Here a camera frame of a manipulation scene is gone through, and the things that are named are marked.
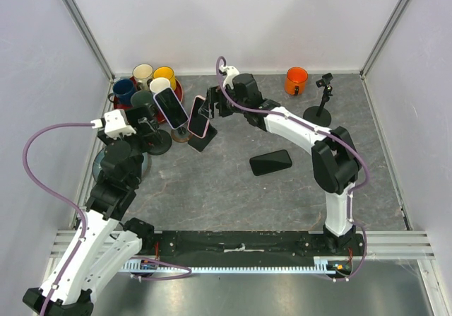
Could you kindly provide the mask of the black phone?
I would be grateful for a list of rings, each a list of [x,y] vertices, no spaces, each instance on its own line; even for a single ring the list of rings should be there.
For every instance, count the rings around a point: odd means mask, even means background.
[[[282,149],[251,157],[249,164],[255,176],[262,176],[291,168],[292,159],[287,150]]]
[[[154,144],[158,140],[159,123],[153,105],[140,105],[125,111],[128,123],[136,130],[137,135],[147,143]]]

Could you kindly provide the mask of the black flat-base phone stand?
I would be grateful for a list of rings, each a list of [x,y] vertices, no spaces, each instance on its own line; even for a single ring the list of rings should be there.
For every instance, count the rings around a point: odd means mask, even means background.
[[[188,145],[201,153],[215,138],[217,133],[217,129],[210,124],[207,128],[206,135],[203,138],[192,136],[188,141]]]

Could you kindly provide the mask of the black round-base phone stand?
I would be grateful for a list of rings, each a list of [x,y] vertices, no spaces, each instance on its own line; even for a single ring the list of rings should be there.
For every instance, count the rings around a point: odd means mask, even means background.
[[[324,74],[317,82],[318,88],[323,88],[321,103],[318,106],[308,107],[303,114],[303,118],[313,124],[321,127],[329,127],[332,121],[330,112],[325,108],[325,104],[333,96],[333,87],[331,81],[333,80],[332,73]]]

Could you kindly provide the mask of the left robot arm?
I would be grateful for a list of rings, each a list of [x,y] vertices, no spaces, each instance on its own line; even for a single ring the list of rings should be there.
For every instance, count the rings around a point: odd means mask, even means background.
[[[154,227],[132,218],[109,249],[102,246],[136,197],[144,160],[143,140],[122,111],[90,123],[106,145],[96,185],[85,208],[75,210],[80,225],[56,269],[23,302],[38,315],[90,315],[106,285],[133,256],[155,249]]]

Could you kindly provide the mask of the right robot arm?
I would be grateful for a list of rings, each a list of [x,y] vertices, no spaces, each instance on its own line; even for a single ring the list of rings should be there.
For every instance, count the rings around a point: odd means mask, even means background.
[[[334,255],[348,248],[356,232],[352,194],[361,164],[346,129],[315,125],[264,98],[251,74],[238,74],[209,88],[194,112],[205,119],[212,119],[215,114],[228,117],[239,113],[251,126],[281,136],[308,152],[314,179],[326,195],[323,246]]]

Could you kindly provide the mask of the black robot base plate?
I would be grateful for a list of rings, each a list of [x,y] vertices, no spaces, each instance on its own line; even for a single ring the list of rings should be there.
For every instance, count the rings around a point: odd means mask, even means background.
[[[183,267],[307,267],[315,257],[360,257],[359,233],[335,244],[307,231],[162,231],[145,238],[139,256]]]

